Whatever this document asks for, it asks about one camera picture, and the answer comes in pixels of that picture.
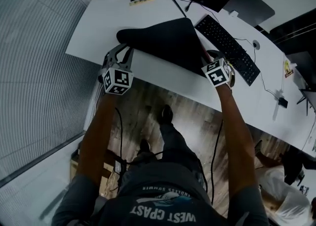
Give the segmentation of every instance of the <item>white object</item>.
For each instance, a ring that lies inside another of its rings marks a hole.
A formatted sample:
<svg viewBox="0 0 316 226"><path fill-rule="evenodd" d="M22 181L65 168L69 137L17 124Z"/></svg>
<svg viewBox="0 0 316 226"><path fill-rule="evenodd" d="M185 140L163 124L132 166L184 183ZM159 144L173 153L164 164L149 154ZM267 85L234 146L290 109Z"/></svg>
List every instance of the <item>white object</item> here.
<svg viewBox="0 0 316 226"><path fill-rule="evenodd" d="M187 2L176 1L182 9L187 5ZM73 33L66 53L102 65L105 54L119 44L116 39L119 30L146 28L183 17L172 0L153 0L133 6L129 6L129 3L130 0L92 0ZM256 51L256 65L262 73L265 86L274 93L283 87L282 95L288 100L287 109L280 108L273 120L277 100L264 91L261 75L249 87L236 72L233 95L245 122L316 156L310 147L304 149L315 114L309 112L306 116L305 105L296 105L302 95L293 81L294 76L283 77L284 54L255 28L239 18L231 17L224 10L219 13L214 11L213 15L193 3L187 16L195 25L206 13L212 17L215 15L234 38L248 39L250 42L257 40L260 43L261 48ZM205 49L216 50L202 34L197 32L197 35ZM247 41L238 43L254 60L252 44ZM205 77L136 49L130 69L138 79L221 111L218 94Z"/></svg>
<svg viewBox="0 0 316 226"><path fill-rule="evenodd" d="M132 86L134 75L111 67L102 77L106 93L123 95Z"/></svg>
<svg viewBox="0 0 316 226"><path fill-rule="evenodd" d="M229 15L230 15L231 17L237 17L238 14L239 14L239 13L238 13L237 11L235 11L235 10L229 12Z"/></svg>
<svg viewBox="0 0 316 226"><path fill-rule="evenodd" d="M229 82L229 69L223 58L204 66L202 71L214 87Z"/></svg>
<svg viewBox="0 0 316 226"><path fill-rule="evenodd" d="M283 165L256 170L258 183L282 205L269 217L280 226L303 226L311 217L311 203L299 190L284 182Z"/></svg>

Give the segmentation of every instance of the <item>shoe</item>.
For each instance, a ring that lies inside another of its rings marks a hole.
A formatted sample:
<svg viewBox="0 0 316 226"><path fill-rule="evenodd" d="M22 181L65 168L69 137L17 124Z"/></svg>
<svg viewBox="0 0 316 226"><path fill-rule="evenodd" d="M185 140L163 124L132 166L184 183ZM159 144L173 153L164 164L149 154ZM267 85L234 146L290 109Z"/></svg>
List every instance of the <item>shoe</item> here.
<svg viewBox="0 0 316 226"><path fill-rule="evenodd" d="M148 144L147 140L145 140L145 139L141 140L140 146L139 146L139 151L138 151L137 155L142 153L142 152L150 152L149 144Z"/></svg>
<svg viewBox="0 0 316 226"><path fill-rule="evenodd" d="M157 117L157 121L160 125L171 124L173 118L173 112L169 105L165 105L160 114Z"/></svg>
<svg viewBox="0 0 316 226"><path fill-rule="evenodd" d="M262 140L258 141L258 143L255 146L255 155L261 152L261 146L262 146Z"/></svg>

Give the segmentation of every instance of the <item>corrugated wall panel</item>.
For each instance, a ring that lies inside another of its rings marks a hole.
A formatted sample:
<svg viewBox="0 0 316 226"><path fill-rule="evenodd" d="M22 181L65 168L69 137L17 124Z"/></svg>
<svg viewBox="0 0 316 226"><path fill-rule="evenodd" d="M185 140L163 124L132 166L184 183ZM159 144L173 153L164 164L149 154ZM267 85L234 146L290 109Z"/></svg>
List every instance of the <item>corrugated wall panel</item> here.
<svg viewBox="0 0 316 226"><path fill-rule="evenodd" d="M0 0L0 180L83 130L99 65L66 55L80 0Z"/></svg>

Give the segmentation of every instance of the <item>gray t-shirt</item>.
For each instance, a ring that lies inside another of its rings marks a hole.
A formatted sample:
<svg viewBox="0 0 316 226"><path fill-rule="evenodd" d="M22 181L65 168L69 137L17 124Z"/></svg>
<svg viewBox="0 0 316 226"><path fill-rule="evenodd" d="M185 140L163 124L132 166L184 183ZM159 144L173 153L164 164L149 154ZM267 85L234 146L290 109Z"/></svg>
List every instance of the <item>gray t-shirt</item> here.
<svg viewBox="0 0 316 226"><path fill-rule="evenodd" d="M225 219L210 206L194 175L175 163L149 163L136 170L117 197L91 217L97 197L98 187L86 176L76 176L52 225L269 225L257 186L244 188L230 200Z"/></svg>

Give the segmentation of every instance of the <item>cable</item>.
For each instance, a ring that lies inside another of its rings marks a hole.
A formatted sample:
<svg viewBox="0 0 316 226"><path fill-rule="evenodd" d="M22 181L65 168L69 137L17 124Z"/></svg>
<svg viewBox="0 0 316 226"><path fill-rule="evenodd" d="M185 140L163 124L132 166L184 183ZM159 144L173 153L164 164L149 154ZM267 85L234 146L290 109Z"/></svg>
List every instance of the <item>cable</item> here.
<svg viewBox="0 0 316 226"><path fill-rule="evenodd" d="M187 0L180 0L180 1L189 2L189 3L190 3L190 4L185 8L185 11L186 11L186 12L189 10L191 3L194 2L194 1L187 1ZM213 13L211 10L206 9L202 4L199 4L199 5L201 5L203 9L205 9L205 10L209 11L210 13L212 13L213 16L214 16L214 18L216 19L217 23L220 24L219 21L218 21L218 19L217 19L217 17L214 15L214 13Z"/></svg>
<svg viewBox="0 0 316 226"><path fill-rule="evenodd" d="M267 91L268 93L271 93L278 100L277 96L275 96L273 92L271 92L270 90L266 89L265 83L263 82L263 78L262 78L262 73L261 72L260 72L260 75L261 75L261 81L262 81L262 84L263 84L263 87L264 87L265 91Z"/></svg>
<svg viewBox="0 0 316 226"><path fill-rule="evenodd" d="M190 5L193 3L193 1L191 1L185 8L184 8L184 10L185 11L188 11L189 9L190 9Z"/></svg>
<svg viewBox="0 0 316 226"><path fill-rule="evenodd" d="M213 11L206 9L202 4L200 4L200 5L202 6L203 9L205 9L205 10L209 11L210 13L212 13L213 16L215 17L217 23L220 24L219 21L218 21L218 19L217 19L217 17L214 15Z"/></svg>
<svg viewBox="0 0 316 226"><path fill-rule="evenodd" d="M117 108L115 110L118 112L119 120L120 120L120 157L122 159L122 146L123 146L123 122L122 122L122 116Z"/></svg>
<svg viewBox="0 0 316 226"><path fill-rule="evenodd" d="M253 44L249 41L249 40L247 40L247 39L238 39L238 38L234 38L235 40L239 40L239 41L248 41L249 42L249 44L255 49L255 47L253 46Z"/></svg>
<svg viewBox="0 0 316 226"><path fill-rule="evenodd" d="M119 186L115 187L114 189L110 190L110 192L114 192L116 189L118 189Z"/></svg>
<svg viewBox="0 0 316 226"><path fill-rule="evenodd" d="M218 144L218 140L219 140L219 135L220 135L221 130L222 130L222 126L223 126L223 120L222 120L222 122L221 122L221 126L220 126L219 131L218 131L218 134L217 134L216 143L215 143L215 148L214 148L214 154L213 154L213 159L212 159L212 163L211 163L211 181L212 181L212 200L211 200L211 204L212 204L212 205L213 205L213 201L214 201L213 164L214 164L214 160L215 160L216 148L217 148L217 144Z"/></svg>

